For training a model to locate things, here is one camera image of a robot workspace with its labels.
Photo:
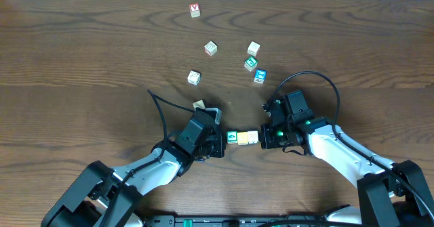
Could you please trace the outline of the green number 4 block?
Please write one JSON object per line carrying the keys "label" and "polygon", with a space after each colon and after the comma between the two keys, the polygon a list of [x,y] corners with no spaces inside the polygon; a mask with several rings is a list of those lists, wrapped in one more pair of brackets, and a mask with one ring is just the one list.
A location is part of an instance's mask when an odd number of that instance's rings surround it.
{"label": "green number 4 block", "polygon": [[237,144],[238,143],[238,135],[236,131],[227,131],[226,140],[228,144]]}

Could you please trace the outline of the wooden block teal side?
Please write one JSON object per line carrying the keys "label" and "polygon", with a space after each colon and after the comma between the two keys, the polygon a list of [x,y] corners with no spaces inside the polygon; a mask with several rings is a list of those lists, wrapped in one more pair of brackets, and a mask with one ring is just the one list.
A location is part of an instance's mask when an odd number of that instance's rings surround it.
{"label": "wooden block teal side", "polygon": [[248,144],[257,144],[259,142],[259,136],[257,131],[248,131]]}

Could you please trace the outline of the yellow wooden block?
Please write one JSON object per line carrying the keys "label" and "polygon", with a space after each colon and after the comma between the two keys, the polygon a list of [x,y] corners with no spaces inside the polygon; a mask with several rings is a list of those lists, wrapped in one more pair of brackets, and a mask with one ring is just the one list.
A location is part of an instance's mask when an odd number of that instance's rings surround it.
{"label": "yellow wooden block", "polygon": [[237,133],[237,143],[238,143],[238,145],[249,144],[248,132],[238,132]]}

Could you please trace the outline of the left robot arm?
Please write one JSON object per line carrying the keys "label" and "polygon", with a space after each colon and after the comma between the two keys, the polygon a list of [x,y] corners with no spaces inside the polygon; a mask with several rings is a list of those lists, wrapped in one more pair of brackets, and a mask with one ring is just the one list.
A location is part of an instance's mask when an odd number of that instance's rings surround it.
{"label": "left robot arm", "polygon": [[46,213],[42,226],[141,226],[133,213],[153,189],[184,175],[195,161],[222,158],[221,128],[186,128],[174,140],[158,142],[150,155],[129,165],[110,168],[89,164]]}

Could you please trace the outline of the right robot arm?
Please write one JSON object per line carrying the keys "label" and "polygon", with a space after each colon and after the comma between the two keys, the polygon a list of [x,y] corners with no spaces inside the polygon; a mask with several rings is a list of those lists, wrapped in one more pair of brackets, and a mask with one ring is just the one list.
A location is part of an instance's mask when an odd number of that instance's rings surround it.
{"label": "right robot arm", "polygon": [[336,122],[316,117],[302,94],[268,101],[271,122],[262,125],[263,149],[280,148],[315,157],[332,166],[357,189],[359,206],[339,207],[320,220],[323,226],[432,226],[433,197],[422,169],[396,163],[350,138]]}

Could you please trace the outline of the wooden block green side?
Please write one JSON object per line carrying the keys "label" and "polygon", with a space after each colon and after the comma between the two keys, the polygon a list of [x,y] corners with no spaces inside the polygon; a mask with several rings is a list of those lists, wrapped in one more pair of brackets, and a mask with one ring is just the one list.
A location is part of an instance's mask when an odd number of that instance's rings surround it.
{"label": "wooden block green side", "polygon": [[205,110],[206,109],[205,102],[203,100],[198,100],[193,103],[193,108],[194,110],[197,110],[198,108]]}

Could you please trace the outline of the blue letter block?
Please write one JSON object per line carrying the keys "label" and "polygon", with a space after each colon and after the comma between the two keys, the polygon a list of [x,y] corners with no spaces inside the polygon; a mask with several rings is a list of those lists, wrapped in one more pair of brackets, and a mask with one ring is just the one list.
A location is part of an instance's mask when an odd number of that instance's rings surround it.
{"label": "blue letter block", "polygon": [[265,70],[257,69],[254,75],[254,82],[263,84],[267,76],[267,72]]}

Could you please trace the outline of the wooden block patterned top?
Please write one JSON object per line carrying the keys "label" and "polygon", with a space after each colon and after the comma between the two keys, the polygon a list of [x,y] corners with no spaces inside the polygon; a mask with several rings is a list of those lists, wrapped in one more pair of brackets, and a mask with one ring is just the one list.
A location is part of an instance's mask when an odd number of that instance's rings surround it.
{"label": "wooden block patterned top", "polygon": [[191,70],[187,77],[187,81],[192,85],[198,85],[200,80],[201,80],[201,73]]}

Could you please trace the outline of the green J letter block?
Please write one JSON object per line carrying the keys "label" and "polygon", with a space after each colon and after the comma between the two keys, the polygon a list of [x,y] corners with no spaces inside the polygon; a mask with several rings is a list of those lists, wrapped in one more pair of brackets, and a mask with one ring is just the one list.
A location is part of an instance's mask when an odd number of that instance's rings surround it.
{"label": "green J letter block", "polygon": [[244,62],[244,67],[249,71],[252,72],[258,65],[258,61],[255,57],[250,56],[248,59]]}

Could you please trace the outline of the plain wooden block upper right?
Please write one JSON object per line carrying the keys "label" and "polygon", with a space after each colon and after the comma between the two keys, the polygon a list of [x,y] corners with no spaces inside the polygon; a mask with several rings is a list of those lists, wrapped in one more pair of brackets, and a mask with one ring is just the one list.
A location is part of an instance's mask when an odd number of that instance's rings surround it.
{"label": "plain wooden block upper right", "polygon": [[250,45],[248,46],[249,55],[257,56],[259,50],[260,50],[260,44],[254,42],[254,41],[252,41],[250,43]]}

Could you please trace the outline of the wooden block red side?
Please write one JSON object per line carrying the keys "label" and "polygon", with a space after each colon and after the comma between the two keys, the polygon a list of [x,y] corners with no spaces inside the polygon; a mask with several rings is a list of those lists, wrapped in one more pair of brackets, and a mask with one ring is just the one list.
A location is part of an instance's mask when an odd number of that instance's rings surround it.
{"label": "wooden block red side", "polygon": [[204,46],[204,51],[207,55],[213,56],[218,51],[218,46],[213,41],[209,41]]}

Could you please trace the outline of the red V letter block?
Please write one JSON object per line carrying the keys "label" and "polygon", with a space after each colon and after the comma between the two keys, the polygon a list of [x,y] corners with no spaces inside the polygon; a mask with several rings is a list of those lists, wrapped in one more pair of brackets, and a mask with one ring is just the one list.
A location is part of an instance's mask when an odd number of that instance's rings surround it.
{"label": "red V letter block", "polygon": [[201,15],[201,9],[198,3],[193,3],[189,5],[189,11],[192,18],[198,18]]}

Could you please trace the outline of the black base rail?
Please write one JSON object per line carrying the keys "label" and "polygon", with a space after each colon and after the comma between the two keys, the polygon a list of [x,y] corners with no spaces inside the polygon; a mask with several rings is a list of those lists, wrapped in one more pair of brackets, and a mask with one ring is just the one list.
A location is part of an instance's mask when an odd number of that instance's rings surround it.
{"label": "black base rail", "polygon": [[325,218],[320,215],[300,215],[292,214],[286,216],[173,216],[173,215],[154,215],[144,219],[144,226],[147,227],[199,227],[199,226],[234,226],[234,227],[254,227],[267,222],[281,220],[319,220]]}

